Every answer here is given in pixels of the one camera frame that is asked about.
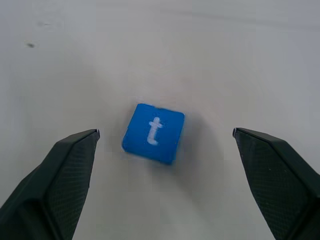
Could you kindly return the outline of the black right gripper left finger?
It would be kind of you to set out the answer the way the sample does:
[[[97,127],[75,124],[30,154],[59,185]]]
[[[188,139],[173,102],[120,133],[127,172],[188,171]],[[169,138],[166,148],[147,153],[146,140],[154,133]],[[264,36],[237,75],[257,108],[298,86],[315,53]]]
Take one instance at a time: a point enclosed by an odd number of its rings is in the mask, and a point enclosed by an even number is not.
[[[72,240],[90,187],[98,129],[56,142],[0,207],[0,240]]]

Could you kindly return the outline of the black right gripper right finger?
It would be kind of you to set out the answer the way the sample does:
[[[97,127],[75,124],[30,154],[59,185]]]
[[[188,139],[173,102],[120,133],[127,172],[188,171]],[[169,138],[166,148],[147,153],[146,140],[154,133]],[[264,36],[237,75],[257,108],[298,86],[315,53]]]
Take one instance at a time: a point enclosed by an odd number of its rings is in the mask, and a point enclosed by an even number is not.
[[[283,139],[240,127],[232,136],[275,240],[320,240],[320,174]]]

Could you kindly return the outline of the blue letter tile t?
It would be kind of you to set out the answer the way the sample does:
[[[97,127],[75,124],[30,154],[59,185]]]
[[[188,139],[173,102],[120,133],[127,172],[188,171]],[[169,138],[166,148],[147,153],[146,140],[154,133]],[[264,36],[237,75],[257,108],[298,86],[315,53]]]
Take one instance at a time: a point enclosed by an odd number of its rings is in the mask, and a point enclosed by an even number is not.
[[[185,122],[182,112],[139,103],[122,140],[125,152],[172,165]]]

